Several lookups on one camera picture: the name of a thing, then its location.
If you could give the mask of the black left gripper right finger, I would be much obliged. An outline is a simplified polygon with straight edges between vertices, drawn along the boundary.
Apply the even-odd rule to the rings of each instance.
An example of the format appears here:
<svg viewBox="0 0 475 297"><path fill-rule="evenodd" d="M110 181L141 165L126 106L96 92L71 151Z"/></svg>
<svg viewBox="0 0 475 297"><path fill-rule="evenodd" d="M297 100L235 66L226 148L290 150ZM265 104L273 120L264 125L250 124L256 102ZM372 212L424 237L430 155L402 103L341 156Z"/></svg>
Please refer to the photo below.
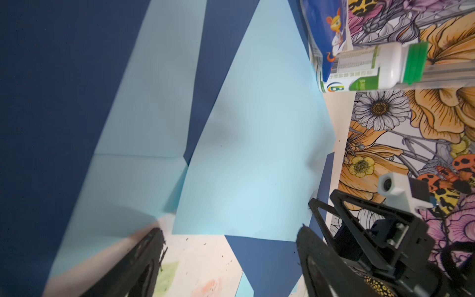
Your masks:
<svg viewBox="0 0 475 297"><path fill-rule="evenodd" d="M302 226L299 229L296 246L310 297L371 296L371 287L309 227Z"/></svg>

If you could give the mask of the light blue paper sheet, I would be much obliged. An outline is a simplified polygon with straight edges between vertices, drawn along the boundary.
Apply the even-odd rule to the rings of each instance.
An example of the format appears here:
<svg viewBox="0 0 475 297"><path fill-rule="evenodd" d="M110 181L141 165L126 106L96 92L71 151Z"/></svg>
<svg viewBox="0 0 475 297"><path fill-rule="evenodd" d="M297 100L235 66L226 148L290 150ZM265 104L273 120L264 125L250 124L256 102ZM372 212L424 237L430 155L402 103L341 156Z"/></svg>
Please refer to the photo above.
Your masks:
<svg viewBox="0 0 475 297"><path fill-rule="evenodd" d="M288 1L261 1L191 158L175 235L293 241L335 133Z"/></svg>

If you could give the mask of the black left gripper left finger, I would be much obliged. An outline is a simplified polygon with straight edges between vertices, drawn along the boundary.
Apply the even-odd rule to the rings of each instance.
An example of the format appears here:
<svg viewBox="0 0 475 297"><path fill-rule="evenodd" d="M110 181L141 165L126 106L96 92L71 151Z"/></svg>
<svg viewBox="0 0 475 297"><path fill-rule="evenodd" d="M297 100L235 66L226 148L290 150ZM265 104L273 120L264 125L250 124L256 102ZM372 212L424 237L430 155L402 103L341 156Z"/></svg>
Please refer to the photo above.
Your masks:
<svg viewBox="0 0 475 297"><path fill-rule="evenodd" d="M84 297L151 297L167 248L159 228L151 229Z"/></svg>

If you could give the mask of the dark blue paper large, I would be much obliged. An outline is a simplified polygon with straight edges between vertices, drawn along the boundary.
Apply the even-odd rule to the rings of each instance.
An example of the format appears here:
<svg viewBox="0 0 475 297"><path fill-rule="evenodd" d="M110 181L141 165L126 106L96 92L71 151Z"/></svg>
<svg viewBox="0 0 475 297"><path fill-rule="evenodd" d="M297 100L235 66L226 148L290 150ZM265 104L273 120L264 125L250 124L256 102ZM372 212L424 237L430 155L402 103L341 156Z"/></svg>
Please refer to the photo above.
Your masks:
<svg viewBox="0 0 475 297"><path fill-rule="evenodd" d="M1 2L1 295L47 283L148 1Z"/></svg>

